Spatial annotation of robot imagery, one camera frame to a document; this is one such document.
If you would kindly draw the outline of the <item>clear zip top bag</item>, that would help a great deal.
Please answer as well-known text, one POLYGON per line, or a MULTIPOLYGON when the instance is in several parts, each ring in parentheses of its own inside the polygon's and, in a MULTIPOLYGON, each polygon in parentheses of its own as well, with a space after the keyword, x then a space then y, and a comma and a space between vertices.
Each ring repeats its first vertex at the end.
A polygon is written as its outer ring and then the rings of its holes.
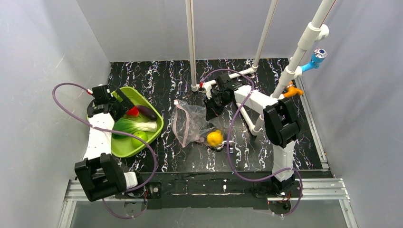
POLYGON ((200 128, 206 123, 214 124, 224 135, 224 124, 219 118, 206 120, 206 108, 199 105, 191 105, 182 100, 174 100, 174 109, 171 114, 171 130, 179 144, 185 148, 190 143, 202 143, 206 146, 206 138, 199 137, 200 128))

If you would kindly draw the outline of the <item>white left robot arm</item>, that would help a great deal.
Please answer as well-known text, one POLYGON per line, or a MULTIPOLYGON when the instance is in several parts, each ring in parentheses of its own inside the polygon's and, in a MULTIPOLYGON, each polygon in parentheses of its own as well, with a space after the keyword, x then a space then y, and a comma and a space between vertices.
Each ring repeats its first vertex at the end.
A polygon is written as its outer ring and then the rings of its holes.
POLYGON ((75 173, 90 202, 125 192, 139 184, 135 172, 123 172, 112 156, 112 129, 134 104, 120 90, 119 101, 107 85, 93 87, 87 107, 91 124, 83 160, 75 163, 75 173))

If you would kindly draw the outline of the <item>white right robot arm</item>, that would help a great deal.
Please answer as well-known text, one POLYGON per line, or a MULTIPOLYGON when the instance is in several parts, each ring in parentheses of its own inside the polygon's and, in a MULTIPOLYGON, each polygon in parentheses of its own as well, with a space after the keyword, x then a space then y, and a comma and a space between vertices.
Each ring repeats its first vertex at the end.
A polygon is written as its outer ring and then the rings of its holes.
POLYGON ((206 89, 206 119, 218 117, 232 102, 239 104, 236 114, 243 112, 244 106, 257 112, 259 119, 251 132, 256 133, 264 127, 273 146, 272 174, 259 181, 270 181, 268 192, 271 194, 290 193, 296 180, 294 148, 301 130, 293 101, 267 96, 255 89, 253 81, 246 85, 228 74, 216 77, 215 81, 216 88, 206 89))

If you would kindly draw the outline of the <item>red fake apple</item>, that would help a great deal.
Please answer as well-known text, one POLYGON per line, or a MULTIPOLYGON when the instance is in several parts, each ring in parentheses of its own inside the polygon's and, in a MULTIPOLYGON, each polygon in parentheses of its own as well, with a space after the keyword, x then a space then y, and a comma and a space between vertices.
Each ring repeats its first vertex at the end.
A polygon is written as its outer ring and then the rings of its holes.
POLYGON ((139 116, 139 110, 137 109, 136 106, 134 106, 133 108, 131 108, 126 115, 128 116, 133 116, 133 117, 138 117, 139 116))

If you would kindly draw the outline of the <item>purple fake eggplant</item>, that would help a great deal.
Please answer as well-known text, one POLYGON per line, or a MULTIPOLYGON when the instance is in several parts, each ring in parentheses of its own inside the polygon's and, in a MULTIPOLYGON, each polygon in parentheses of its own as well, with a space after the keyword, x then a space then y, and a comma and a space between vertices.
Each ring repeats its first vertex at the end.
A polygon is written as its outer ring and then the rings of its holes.
POLYGON ((143 105, 136 105, 135 107, 137 108, 140 114, 144 115, 149 120, 156 121, 158 119, 157 113, 153 109, 143 105))

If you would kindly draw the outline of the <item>green fake leafy vegetable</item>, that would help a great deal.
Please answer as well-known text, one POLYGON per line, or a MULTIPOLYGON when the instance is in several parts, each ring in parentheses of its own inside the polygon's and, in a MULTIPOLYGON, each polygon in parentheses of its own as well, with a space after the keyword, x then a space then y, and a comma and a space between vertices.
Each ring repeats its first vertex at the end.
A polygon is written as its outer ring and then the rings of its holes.
POLYGON ((157 122, 137 122, 129 118, 121 118, 115 122, 113 126, 114 131, 125 132, 129 134, 134 134, 137 131, 143 132, 156 132, 158 129, 157 122))

